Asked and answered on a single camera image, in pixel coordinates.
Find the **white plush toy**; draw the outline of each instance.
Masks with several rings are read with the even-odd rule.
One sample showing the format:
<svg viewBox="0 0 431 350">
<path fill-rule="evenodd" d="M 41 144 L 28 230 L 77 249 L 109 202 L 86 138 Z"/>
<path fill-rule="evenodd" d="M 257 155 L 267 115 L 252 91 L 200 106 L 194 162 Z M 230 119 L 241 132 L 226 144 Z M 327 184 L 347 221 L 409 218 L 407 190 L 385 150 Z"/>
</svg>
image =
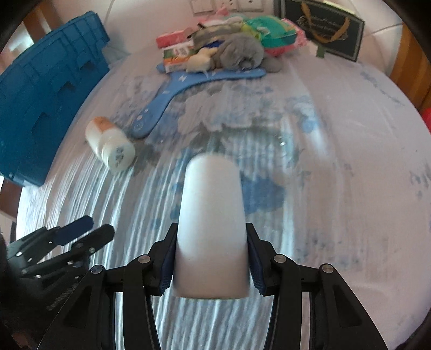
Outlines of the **white plush toy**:
<svg viewBox="0 0 431 350">
<path fill-rule="evenodd" d="M 211 60 L 211 57 L 214 56 L 217 52 L 217 48 L 213 47 L 211 49 L 207 47 L 203 47 L 199 50 L 199 52 L 192 57 L 190 57 L 187 61 L 187 72 L 207 72 L 211 69 L 215 68 L 214 63 Z"/>
</svg>

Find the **light switch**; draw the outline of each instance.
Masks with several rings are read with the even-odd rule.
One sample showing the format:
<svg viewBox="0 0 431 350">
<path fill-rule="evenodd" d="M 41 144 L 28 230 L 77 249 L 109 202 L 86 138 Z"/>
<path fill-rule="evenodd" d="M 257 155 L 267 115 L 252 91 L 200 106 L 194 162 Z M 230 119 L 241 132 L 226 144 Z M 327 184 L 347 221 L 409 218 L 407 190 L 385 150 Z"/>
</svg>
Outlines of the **light switch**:
<svg viewBox="0 0 431 350">
<path fill-rule="evenodd" d="M 190 5 L 194 14 L 214 11 L 211 0 L 190 0 Z"/>
<path fill-rule="evenodd" d="M 264 0 L 238 0 L 240 11 L 263 11 Z"/>
</svg>

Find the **gold ribbon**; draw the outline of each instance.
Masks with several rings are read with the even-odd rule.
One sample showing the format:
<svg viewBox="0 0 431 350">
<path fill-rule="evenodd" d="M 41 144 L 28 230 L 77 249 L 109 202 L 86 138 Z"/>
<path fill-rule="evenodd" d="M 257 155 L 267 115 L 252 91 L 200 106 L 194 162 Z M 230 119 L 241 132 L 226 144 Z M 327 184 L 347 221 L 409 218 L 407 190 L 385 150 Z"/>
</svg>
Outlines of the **gold ribbon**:
<svg viewBox="0 0 431 350">
<path fill-rule="evenodd" d="M 317 32 L 313 29 L 313 27 L 312 27 L 313 23 L 311 20 L 311 11 L 310 11 L 310 8 L 308 7 L 308 5 L 306 3 L 301 3 L 301 9 L 302 9 L 302 12 L 304 12 L 305 17 L 307 18 L 308 25 L 310 26 L 311 34 L 313 34 L 314 38 L 317 41 L 321 42 L 322 44 L 327 44 L 327 43 L 331 43 L 333 41 L 336 41 L 347 31 L 347 28 L 349 28 L 350 19 L 348 19 L 346 17 L 344 19 L 344 23 L 341 26 L 341 28 L 330 39 L 325 39 L 324 37 L 317 34 Z"/>
</svg>

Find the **stuffed toy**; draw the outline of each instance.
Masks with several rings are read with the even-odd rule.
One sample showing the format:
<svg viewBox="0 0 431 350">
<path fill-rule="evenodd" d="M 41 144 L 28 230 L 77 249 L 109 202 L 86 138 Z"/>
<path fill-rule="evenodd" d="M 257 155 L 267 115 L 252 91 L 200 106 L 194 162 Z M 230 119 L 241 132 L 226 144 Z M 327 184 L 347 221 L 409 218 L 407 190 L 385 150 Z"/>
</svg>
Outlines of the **stuffed toy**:
<svg viewBox="0 0 431 350">
<path fill-rule="evenodd" d="M 217 48 L 208 49 L 206 47 L 199 50 L 199 52 L 191 56 L 186 63 L 187 72 L 207 72 L 215 68 L 212 56 L 217 52 Z"/>
<path fill-rule="evenodd" d="M 232 34 L 212 57 L 216 68 L 244 70 L 261 67 L 269 73 L 278 72 L 281 63 L 265 54 L 261 43 L 246 33 Z"/>
<path fill-rule="evenodd" d="M 225 41 L 232 34 L 239 33 L 242 25 L 242 22 L 236 22 L 202 28 L 192 35 L 194 48 L 200 50 L 214 41 Z"/>
</svg>

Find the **gray plush toy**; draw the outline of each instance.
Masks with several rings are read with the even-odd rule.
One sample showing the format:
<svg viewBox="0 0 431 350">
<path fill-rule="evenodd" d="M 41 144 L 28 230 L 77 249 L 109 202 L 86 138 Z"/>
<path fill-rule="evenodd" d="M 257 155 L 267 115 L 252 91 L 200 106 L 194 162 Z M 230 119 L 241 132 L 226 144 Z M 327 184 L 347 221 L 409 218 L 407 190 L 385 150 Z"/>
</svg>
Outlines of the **gray plush toy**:
<svg viewBox="0 0 431 350">
<path fill-rule="evenodd" d="M 281 69 L 281 63 L 276 58 L 267 55 L 261 43 L 246 33 L 232 34 L 220 45 L 212 59 L 212 68 L 244 70 L 261 66 L 270 73 L 278 72 Z"/>
</svg>

